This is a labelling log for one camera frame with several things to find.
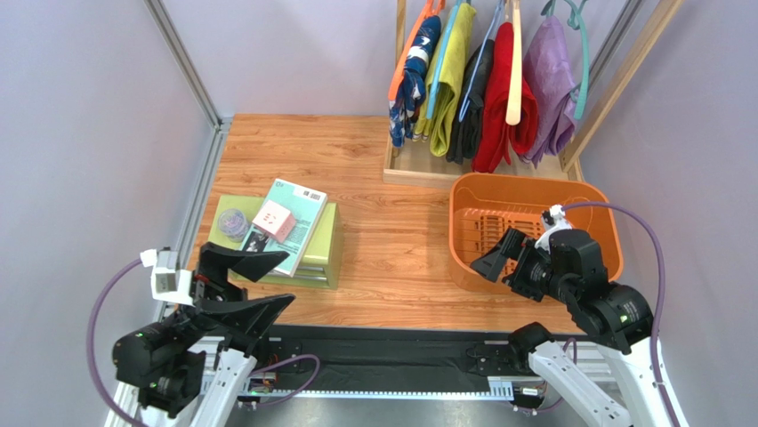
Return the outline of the purple trousers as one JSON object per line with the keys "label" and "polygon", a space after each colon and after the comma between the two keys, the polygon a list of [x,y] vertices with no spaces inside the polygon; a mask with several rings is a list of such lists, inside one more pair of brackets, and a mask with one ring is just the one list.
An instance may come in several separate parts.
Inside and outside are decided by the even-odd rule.
{"label": "purple trousers", "polygon": [[537,105],[536,138],[523,160],[539,165],[544,155],[557,156],[576,130],[576,103],[570,92],[576,82],[569,61],[563,25],[547,17],[527,49],[523,75]]}

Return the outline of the beige hanger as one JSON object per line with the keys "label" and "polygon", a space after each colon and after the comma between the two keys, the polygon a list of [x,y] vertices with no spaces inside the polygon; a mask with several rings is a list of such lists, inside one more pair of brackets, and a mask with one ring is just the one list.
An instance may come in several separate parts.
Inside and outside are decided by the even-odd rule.
{"label": "beige hanger", "polygon": [[506,124],[518,125],[521,121],[522,100],[522,22],[520,0],[512,0],[512,72],[510,75],[509,97],[506,108]]}

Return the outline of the red trousers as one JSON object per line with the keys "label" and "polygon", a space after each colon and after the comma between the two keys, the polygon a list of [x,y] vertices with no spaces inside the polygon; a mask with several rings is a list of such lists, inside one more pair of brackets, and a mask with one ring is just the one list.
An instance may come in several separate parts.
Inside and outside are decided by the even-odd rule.
{"label": "red trousers", "polygon": [[510,153],[527,154],[536,142],[538,106],[536,97],[525,80],[521,81],[521,120],[517,125],[505,121],[512,75],[514,47],[513,25],[502,24],[496,34],[493,67],[485,91],[482,134],[472,170],[492,173],[502,161],[512,162]]}

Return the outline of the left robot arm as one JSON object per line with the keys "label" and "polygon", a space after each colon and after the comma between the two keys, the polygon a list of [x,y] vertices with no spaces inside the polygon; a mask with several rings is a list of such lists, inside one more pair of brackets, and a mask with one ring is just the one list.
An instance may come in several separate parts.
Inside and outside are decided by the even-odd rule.
{"label": "left robot arm", "polygon": [[294,301],[292,294],[251,300],[228,275],[256,282],[288,256],[207,242],[196,268],[184,270],[169,247],[141,253],[141,264],[151,270],[153,297],[177,308],[117,340],[112,360],[116,378],[137,389],[142,413],[151,421],[161,426],[227,422],[258,363],[262,341]]}

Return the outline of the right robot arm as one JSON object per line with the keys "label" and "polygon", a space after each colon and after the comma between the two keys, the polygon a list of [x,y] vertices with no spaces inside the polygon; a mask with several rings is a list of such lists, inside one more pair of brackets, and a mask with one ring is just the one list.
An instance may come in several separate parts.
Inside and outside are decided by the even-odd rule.
{"label": "right robot arm", "polygon": [[594,342],[622,392],[623,404],[569,359],[545,326],[533,322],[508,336],[504,363],[520,374],[542,377],[593,426],[684,426],[654,336],[657,318],[636,289],[609,280],[601,247],[584,230],[550,230],[539,239],[509,228],[471,267],[521,296],[562,302],[572,321]]}

